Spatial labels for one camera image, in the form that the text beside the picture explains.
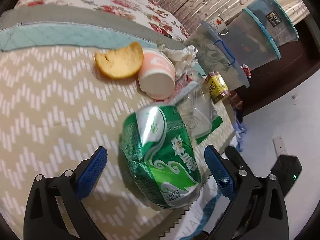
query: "plastic bag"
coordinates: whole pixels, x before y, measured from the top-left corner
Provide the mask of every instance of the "plastic bag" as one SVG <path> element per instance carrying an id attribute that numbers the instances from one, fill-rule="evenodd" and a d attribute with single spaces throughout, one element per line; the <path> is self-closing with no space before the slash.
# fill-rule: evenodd
<path id="1" fill-rule="evenodd" d="M 211 133 L 212 121 L 218 114 L 204 79 L 195 69 L 190 69 L 187 75 L 193 80 L 193 84 L 196 84 L 195 88 L 180 97 L 181 99 L 178 95 L 176 106 L 191 137 L 207 137 Z"/>
<path id="2" fill-rule="evenodd" d="M 193 68 L 197 62 L 196 55 L 198 50 L 193 45 L 183 50 L 173 50 L 167 49 L 165 44 L 162 43 L 158 45 L 158 50 L 165 54 L 173 63 L 176 71 L 175 80 L 178 80 L 186 70 Z"/>

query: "toasted bread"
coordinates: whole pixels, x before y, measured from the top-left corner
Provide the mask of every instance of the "toasted bread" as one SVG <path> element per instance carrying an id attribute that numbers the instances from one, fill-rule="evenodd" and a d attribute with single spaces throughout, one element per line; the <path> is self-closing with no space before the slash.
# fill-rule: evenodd
<path id="1" fill-rule="evenodd" d="M 113 79 L 127 78 L 136 74 L 142 66 L 143 51 L 139 42 L 128 47 L 108 50 L 105 54 L 95 53 L 98 68 Z"/>

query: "sticker label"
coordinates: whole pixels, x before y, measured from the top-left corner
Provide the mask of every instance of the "sticker label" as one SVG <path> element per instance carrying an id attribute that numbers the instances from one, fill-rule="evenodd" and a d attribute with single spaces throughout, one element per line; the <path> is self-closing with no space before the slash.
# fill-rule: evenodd
<path id="1" fill-rule="evenodd" d="M 266 15 L 266 17 L 273 27 L 276 27 L 279 23 L 282 22 L 281 18 L 276 13 L 276 11 L 270 12 L 269 14 Z"/>
<path id="2" fill-rule="evenodd" d="M 223 81 L 221 75 L 210 76 L 210 79 L 206 79 L 210 95 L 215 99 L 220 93 L 227 91 L 228 87 Z"/>

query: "teal fabric trim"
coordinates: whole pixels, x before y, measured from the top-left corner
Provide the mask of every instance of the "teal fabric trim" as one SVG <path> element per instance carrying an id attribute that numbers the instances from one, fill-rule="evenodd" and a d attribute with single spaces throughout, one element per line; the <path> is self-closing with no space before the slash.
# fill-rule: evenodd
<path id="1" fill-rule="evenodd" d="M 279 7 L 279 9 L 281 10 L 281 12 L 283 13 L 284 17 L 288 20 L 288 22 L 291 24 L 292 28 L 294 29 L 294 32 L 296 33 L 296 38 L 293 41 L 297 41 L 299 40 L 299 34 L 298 31 L 296 29 L 296 27 L 293 25 L 293 22 L 290 20 L 289 16 L 287 15 L 287 13 L 284 11 L 284 9 L 282 8 L 282 6 L 276 1 L 273 0 L 274 3 L 276 3 L 276 5 Z"/>
<path id="2" fill-rule="evenodd" d="M 275 43 L 275 41 L 272 39 L 272 37 L 270 36 L 270 34 L 268 33 L 268 31 L 266 30 L 266 28 L 263 26 L 263 24 L 260 22 L 260 20 L 254 15 L 254 13 L 252 11 L 250 11 L 248 8 L 244 8 L 242 9 L 242 11 L 247 12 L 254 20 L 255 22 L 259 25 L 259 27 L 261 28 L 261 30 L 263 31 L 263 33 L 266 35 L 266 37 L 268 38 L 268 40 L 270 41 L 273 49 L 275 50 L 276 54 L 277 54 L 277 59 L 279 60 L 281 58 L 281 54 L 280 51 Z"/>
<path id="3" fill-rule="evenodd" d="M 1 51 L 55 45 L 118 49 L 133 41 L 145 48 L 157 47 L 154 42 L 121 31 L 76 23 L 34 23 L 0 31 Z M 199 63 L 195 68 L 200 75 L 206 75 Z"/>

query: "blue cloth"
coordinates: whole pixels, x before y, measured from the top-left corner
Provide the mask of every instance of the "blue cloth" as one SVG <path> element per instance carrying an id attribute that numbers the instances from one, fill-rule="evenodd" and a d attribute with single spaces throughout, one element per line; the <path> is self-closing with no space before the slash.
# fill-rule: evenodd
<path id="1" fill-rule="evenodd" d="M 238 152 L 243 151 L 243 137 L 247 131 L 245 125 L 243 122 L 239 122 L 239 120 L 236 118 L 236 121 L 232 124 L 233 129 L 235 130 L 236 138 L 237 138 L 237 146 L 236 149 Z"/>

